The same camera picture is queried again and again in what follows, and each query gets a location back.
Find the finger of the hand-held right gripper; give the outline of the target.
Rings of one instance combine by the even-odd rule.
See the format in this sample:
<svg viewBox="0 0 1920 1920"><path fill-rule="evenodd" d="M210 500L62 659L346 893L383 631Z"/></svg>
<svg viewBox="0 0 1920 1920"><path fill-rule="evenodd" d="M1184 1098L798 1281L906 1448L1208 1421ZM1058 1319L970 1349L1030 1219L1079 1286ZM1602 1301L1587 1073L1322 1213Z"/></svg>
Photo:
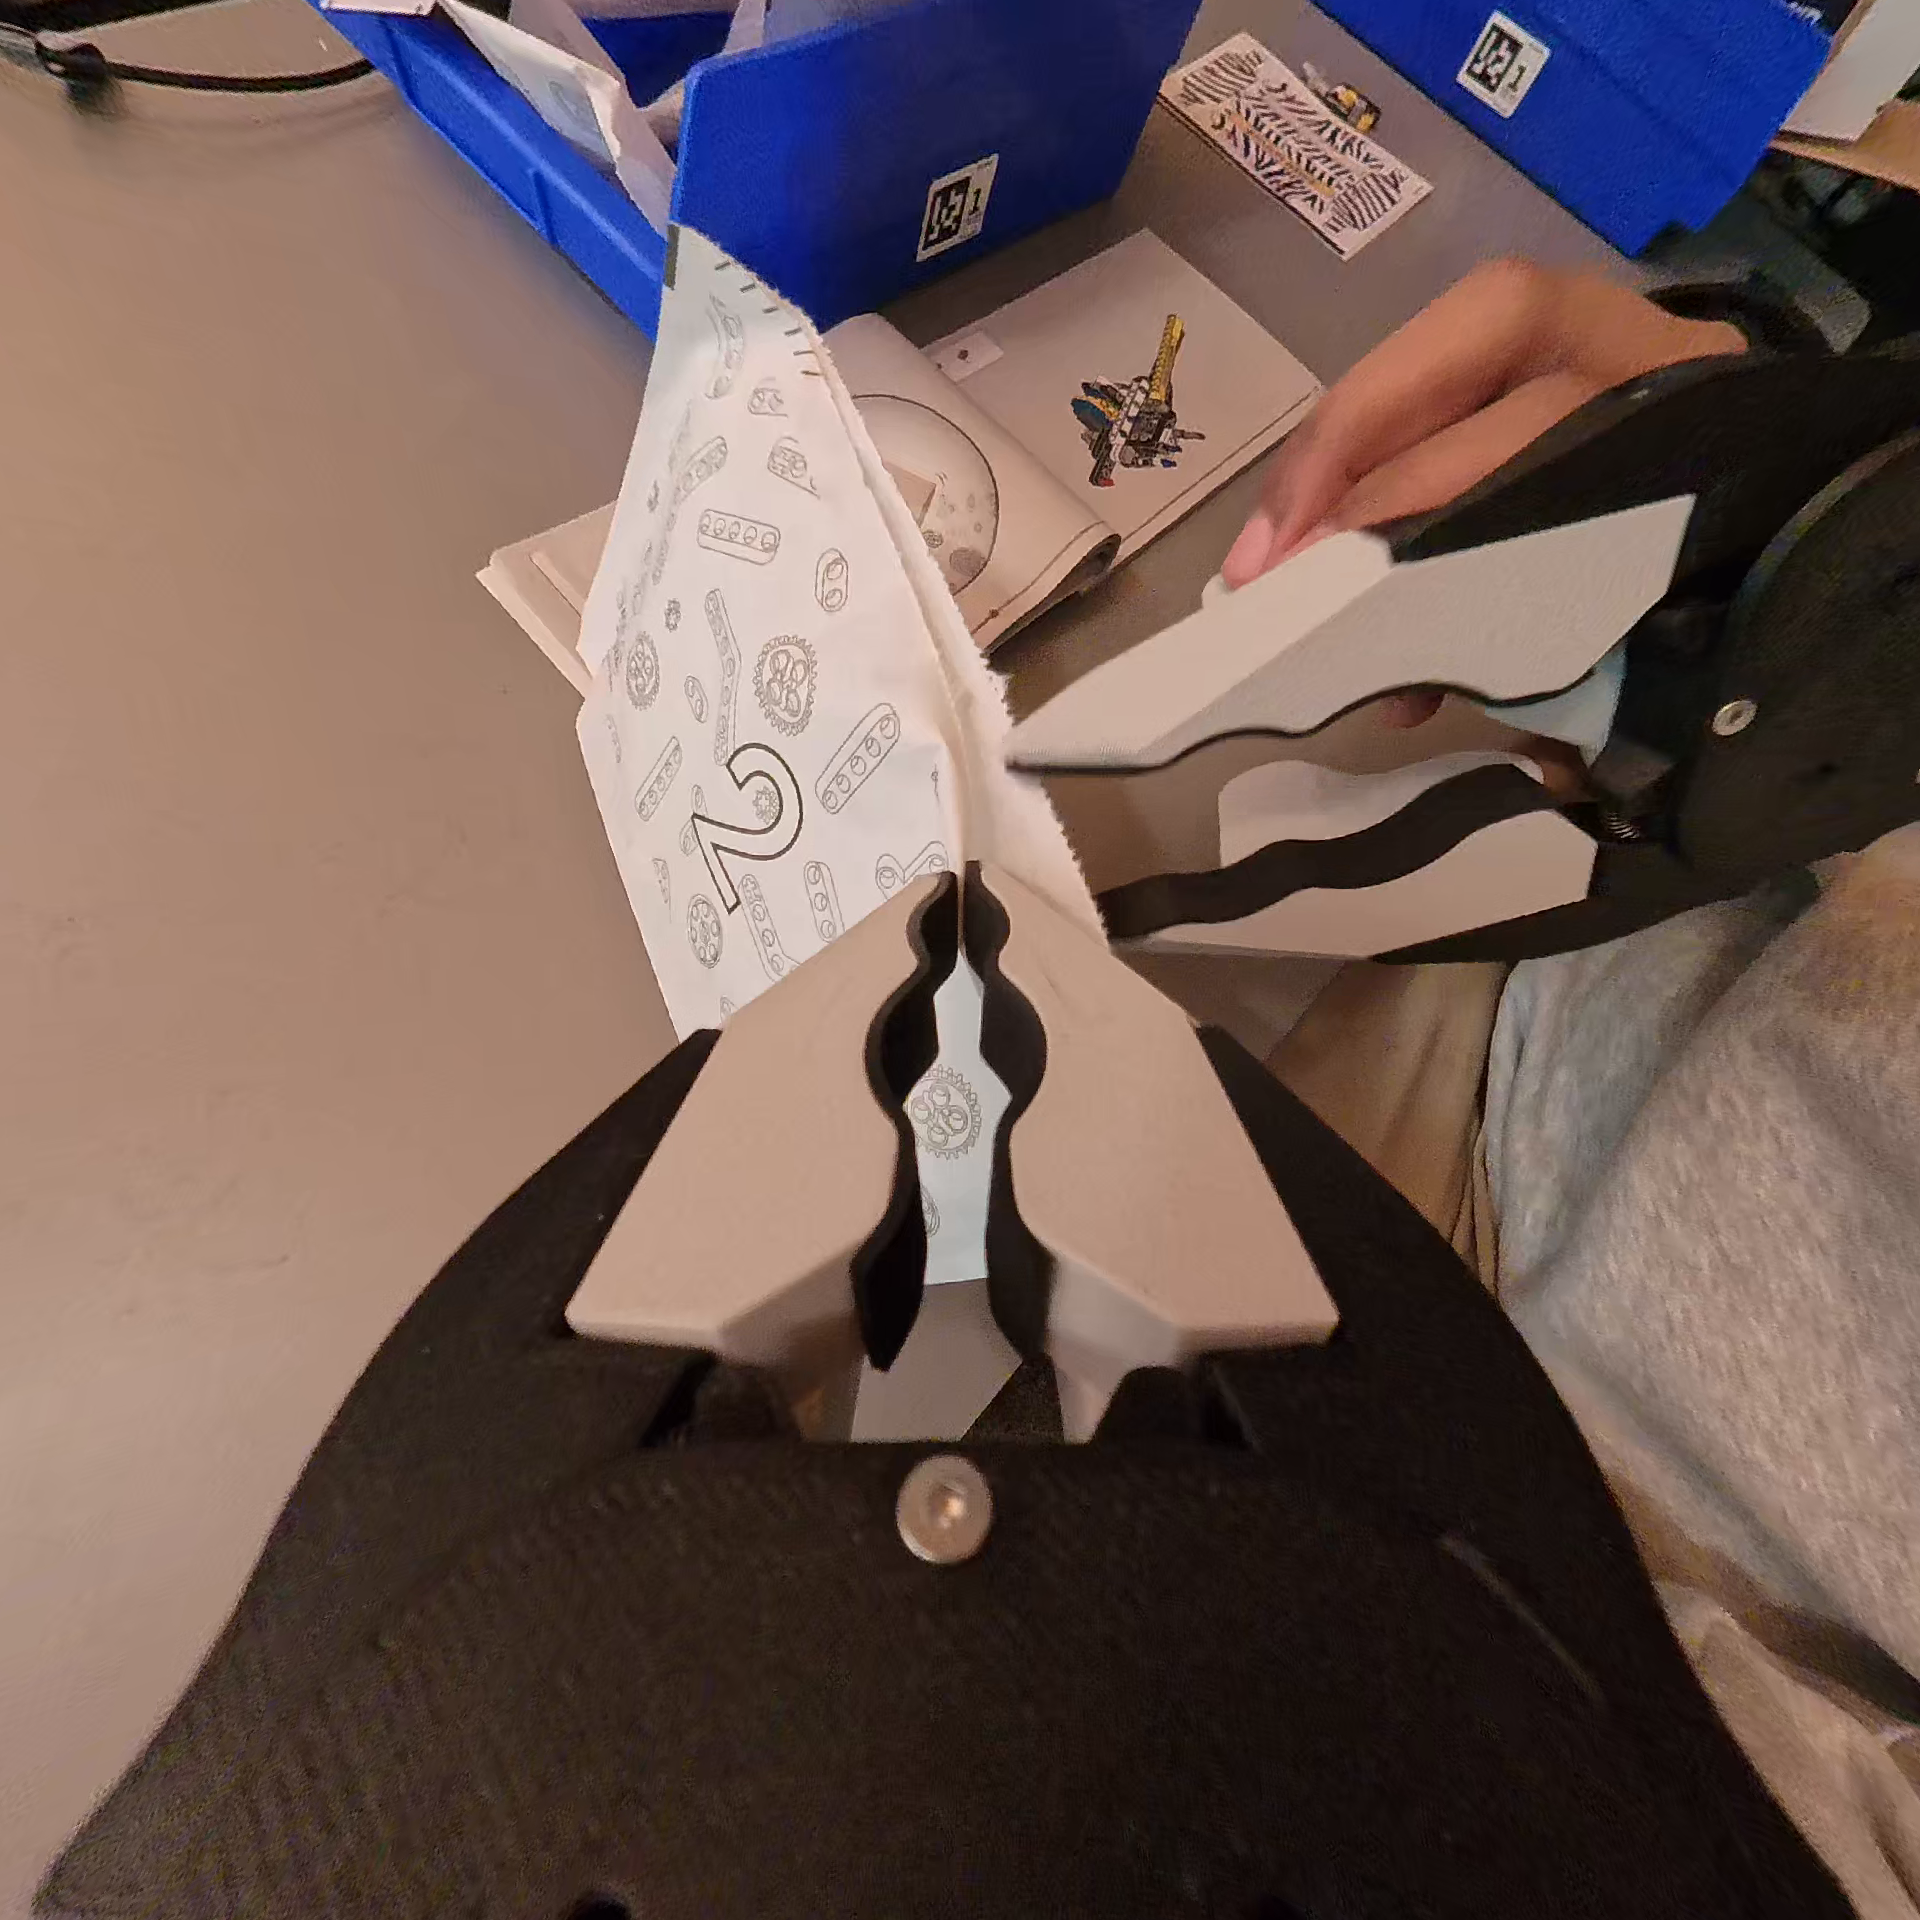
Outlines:
<svg viewBox="0 0 1920 1920"><path fill-rule="evenodd" d="M1015 722L1003 760L1131 774L1240 733L1308 738L1408 689L1548 701L1668 592L1694 503L1669 494L1417 560L1376 533L1318 539L1064 685Z"/></svg>
<svg viewBox="0 0 1920 1920"><path fill-rule="evenodd" d="M1218 863L1099 893L1118 945L1380 958L1587 898L1596 838L1513 754L1378 774L1296 760L1218 793Z"/></svg>

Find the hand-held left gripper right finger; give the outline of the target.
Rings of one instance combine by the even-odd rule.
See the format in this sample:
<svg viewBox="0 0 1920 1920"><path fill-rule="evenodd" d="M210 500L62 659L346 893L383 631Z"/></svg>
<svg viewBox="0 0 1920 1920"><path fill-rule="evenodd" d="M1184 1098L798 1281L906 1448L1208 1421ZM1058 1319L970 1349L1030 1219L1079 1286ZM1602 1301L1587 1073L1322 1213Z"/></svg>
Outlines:
<svg viewBox="0 0 1920 1920"><path fill-rule="evenodd" d="M1205 1046L1108 944L972 861L977 1050L1007 1091L987 1179L987 1301L1047 1363L1086 1444L1125 1377L1322 1346L1338 1307Z"/></svg>

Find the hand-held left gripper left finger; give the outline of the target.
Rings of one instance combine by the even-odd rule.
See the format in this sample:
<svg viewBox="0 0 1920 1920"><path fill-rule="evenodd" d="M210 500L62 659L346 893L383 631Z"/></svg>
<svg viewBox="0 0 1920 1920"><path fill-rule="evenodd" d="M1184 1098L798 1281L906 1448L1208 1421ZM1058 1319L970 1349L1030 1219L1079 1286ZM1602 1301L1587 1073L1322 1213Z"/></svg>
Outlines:
<svg viewBox="0 0 1920 1920"><path fill-rule="evenodd" d="M704 1354L792 1401L899 1358L928 1259L906 1102L938 1058L957 905L957 875L914 880L697 1033L569 1332Z"/></svg>

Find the white printed paper bag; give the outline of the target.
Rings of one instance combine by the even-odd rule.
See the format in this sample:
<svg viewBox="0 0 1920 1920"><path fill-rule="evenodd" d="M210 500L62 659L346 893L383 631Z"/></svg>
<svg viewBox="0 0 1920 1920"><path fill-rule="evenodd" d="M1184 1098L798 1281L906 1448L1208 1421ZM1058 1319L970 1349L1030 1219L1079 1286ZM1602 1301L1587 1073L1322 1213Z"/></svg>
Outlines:
<svg viewBox="0 0 1920 1920"><path fill-rule="evenodd" d="M815 325L687 223L582 651L578 741L674 1036L924 877L1103 937L1011 717Z"/></svg>

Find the person's right hand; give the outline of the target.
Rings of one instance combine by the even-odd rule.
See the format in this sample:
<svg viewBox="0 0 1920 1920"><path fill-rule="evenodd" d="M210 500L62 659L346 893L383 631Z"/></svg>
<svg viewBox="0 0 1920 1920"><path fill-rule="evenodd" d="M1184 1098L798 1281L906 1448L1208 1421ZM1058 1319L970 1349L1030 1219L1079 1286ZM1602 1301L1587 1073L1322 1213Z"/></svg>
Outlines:
<svg viewBox="0 0 1920 1920"><path fill-rule="evenodd" d="M1477 263L1357 360L1279 446L1220 564L1237 589L1338 531L1422 515L1626 381L1749 347L1605 278Z"/></svg>

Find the white instruction booklet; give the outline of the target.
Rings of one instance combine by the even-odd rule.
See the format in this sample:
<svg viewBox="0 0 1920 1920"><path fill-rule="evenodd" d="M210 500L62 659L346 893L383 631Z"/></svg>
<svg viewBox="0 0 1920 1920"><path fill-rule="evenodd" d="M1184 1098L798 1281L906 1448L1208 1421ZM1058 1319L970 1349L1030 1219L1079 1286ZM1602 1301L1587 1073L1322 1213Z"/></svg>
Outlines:
<svg viewBox="0 0 1920 1920"><path fill-rule="evenodd" d="M875 314L819 333L983 657L1211 497L1324 392L1149 231L938 349ZM479 572L578 708L616 501L499 547Z"/></svg>

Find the blue plastic bin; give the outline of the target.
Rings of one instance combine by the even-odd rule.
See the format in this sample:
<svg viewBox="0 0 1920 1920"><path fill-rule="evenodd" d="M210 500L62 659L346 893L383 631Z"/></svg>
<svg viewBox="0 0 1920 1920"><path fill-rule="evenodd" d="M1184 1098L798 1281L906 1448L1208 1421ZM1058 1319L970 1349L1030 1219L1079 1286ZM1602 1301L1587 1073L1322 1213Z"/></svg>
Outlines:
<svg viewBox="0 0 1920 1920"><path fill-rule="evenodd" d="M836 324L1108 199L1197 3L899 3L733 54L726 3L583 9L594 76L636 106L683 84L655 211L591 153L591 101L501 74L452 3L320 3L429 132L655 333L670 223Z"/></svg>
<svg viewBox="0 0 1920 1920"><path fill-rule="evenodd" d="M1343 32L1626 255L1696 231L1822 74L1784 2L1320 2Z"/></svg>

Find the striped sticker sheet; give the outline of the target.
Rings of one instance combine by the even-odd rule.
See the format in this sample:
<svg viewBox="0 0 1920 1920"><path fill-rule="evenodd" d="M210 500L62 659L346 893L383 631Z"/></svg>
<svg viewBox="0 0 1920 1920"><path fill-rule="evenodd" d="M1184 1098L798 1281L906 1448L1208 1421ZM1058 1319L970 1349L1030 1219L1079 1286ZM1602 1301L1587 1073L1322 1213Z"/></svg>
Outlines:
<svg viewBox="0 0 1920 1920"><path fill-rule="evenodd" d="M1431 196L1430 179L1376 140L1367 96L1293 70L1249 32L1173 66L1157 98L1341 261Z"/></svg>

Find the pile of torn paper bags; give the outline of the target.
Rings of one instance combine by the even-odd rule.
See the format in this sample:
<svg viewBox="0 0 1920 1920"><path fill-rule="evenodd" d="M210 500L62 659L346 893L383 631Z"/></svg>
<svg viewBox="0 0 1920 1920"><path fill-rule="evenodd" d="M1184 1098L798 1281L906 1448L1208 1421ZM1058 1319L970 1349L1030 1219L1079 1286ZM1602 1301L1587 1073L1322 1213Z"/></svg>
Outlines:
<svg viewBox="0 0 1920 1920"><path fill-rule="evenodd" d="M764 46L772 12L765 2L609 2L583 12L563 2L510 2L503 12L461 2L435 7L549 129L618 181L659 236L672 221L687 82L676 76L634 98L596 27L720 23L718 52L733 55Z"/></svg>

